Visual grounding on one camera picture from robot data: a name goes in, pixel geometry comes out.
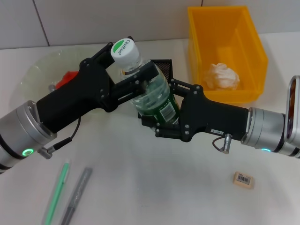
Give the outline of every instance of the tile grout line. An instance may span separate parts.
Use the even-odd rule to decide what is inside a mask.
[[[47,35],[46,35],[46,32],[45,32],[45,29],[44,29],[44,26],[43,26],[43,23],[42,23],[42,20],[41,20],[41,17],[39,16],[39,13],[38,13],[38,8],[36,6],[36,3],[34,0],[32,0],[32,3],[33,3],[33,6],[36,10],[36,13],[37,13],[37,17],[38,17],[38,20],[39,20],[39,23],[41,24],[41,27],[42,27],[42,30],[43,30],[43,33],[44,33],[44,37],[46,39],[46,42],[47,42],[47,45],[50,46],[49,44],[49,41],[48,41],[48,38],[47,38]]]

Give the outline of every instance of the crumpled tissue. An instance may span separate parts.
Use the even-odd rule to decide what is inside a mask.
[[[212,64],[204,80],[215,90],[236,90],[240,82],[239,75],[224,63]]]

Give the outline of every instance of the gray marker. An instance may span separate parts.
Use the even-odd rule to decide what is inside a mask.
[[[67,208],[64,219],[62,220],[61,225],[68,225],[71,221],[71,218],[75,212],[75,209],[80,201],[80,198],[83,194],[84,188],[89,181],[90,175],[92,173],[92,168],[86,167],[81,175],[81,178],[78,182],[78,185],[75,189],[75,192],[72,196],[71,202]]]

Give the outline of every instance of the white tile wall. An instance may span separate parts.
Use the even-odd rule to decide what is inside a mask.
[[[0,0],[0,49],[47,46],[32,0]]]
[[[203,5],[247,5],[259,33],[300,31],[300,0],[204,0]]]
[[[188,36],[187,7],[201,0],[36,0],[50,45]]]
[[[201,0],[35,0],[50,45],[188,37],[188,6]],[[300,31],[300,0],[204,0],[248,5],[259,33]],[[46,46],[32,0],[0,0],[0,49]]]

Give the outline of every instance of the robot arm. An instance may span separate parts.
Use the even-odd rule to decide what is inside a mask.
[[[144,65],[138,74],[115,84],[106,72],[114,63],[109,43],[91,58],[80,63],[78,75],[37,103],[28,101],[0,119],[0,174],[31,153],[38,151],[50,158],[58,148],[44,146],[56,138],[57,132],[95,108],[112,112],[118,105],[145,92],[142,83],[158,72],[153,62]],[[200,85],[175,79],[170,89],[184,97],[178,125],[160,125],[141,117],[142,124],[155,128],[156,137],[189,142],[199,132],[225,138],[223,153],[228,153],[232,139],[242,144],[300,158],[298,106],[300,79],[290,83],[287,115],[257,108],[245,109],[208,100]],[[60,146],[71,140],[60,142]]]
[[[170,82],[173,93],[184,97],[180,108],[180,124],[177,126],[154,124],[142,117],[142,124],[155,126],[156,137],[181,139],[189,142],[199,132],[224,138],[222,148],[229,153],[231,140],[266,151],[300,158],[298,107],[300,77],[290,82],[285,115],[258,108],[245,109],[208,100],[200,85],[190,85],[175,79]]]
[[[50,158],[58,148],[44,146],[57,132],[95,108],[112,112],[118,105],[144,93],[141,85],[158,75],[153,62],[136,75],[115,84],[106,72],[114,63],[109,43],[80,63],[77,76],[38,102],[28,101],[0,119],[0,173],[38,151]],[[66,139],[60,147],[70,142]]]

